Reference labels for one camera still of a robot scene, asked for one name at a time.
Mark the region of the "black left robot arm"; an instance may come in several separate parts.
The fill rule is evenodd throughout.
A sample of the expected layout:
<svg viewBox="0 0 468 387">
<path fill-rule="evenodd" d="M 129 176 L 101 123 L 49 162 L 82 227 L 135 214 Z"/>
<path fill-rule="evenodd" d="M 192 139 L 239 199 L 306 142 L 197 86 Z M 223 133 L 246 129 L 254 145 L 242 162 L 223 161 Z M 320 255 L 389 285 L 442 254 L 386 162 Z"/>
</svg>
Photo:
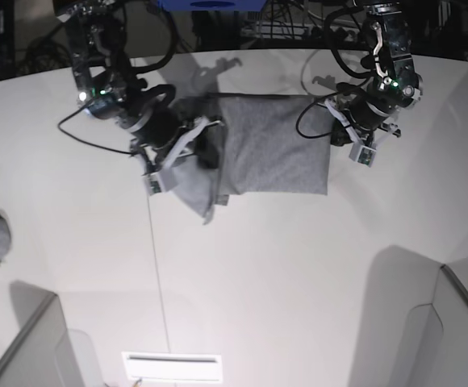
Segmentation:
<svg viewBox="0 0 468 387">
<path fill-rule="evenodd" d="M 360 37 L 368 55 L 361 59 L 366 69 L 358 73 L 342 60 L 334 39 L 332 24 L 345 15 L 365 12 Z M 374 132 L 398 110 L 411 106 L 422 93 L 421 77 L 416 73 L 411 54 L 411 35 L 399 1 L 356 1 L 353 7 L 343 6 L 324 20 L 324 39 L 335 61 L 345 73 L 363 80 L 360 86 L 339 84 L 345 96 L 353 96 L 342 108 L 342 116 L 363 144 L 370 145 Z"/>
</svg>

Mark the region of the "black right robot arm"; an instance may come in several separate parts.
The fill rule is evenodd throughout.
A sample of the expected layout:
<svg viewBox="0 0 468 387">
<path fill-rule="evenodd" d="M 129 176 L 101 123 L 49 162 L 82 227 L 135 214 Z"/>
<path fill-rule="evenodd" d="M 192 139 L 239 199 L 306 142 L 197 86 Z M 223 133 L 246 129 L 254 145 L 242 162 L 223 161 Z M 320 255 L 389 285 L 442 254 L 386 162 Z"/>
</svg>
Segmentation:
<svg viewBox="0 0 468 387">
<path fill-rule="evenodd" d="M 144 77 L 165 67 L 177 51 L 179 34 L 173 16 L 157 9 L 169 29 L 166 54 L 154 64 L 135 66 L 126 53 L 127 19 L 115 15 L 125 9 L 124 1 L 55 1 L 52 6 L 68 40 L 78 109 L 96 119 L 115 120 L 132 136 L 125 155 L 140 157 L 150 172 L 158 170 L 195 122 L 171 109 L 174 85 L 150 87 Z"/>
</svg>

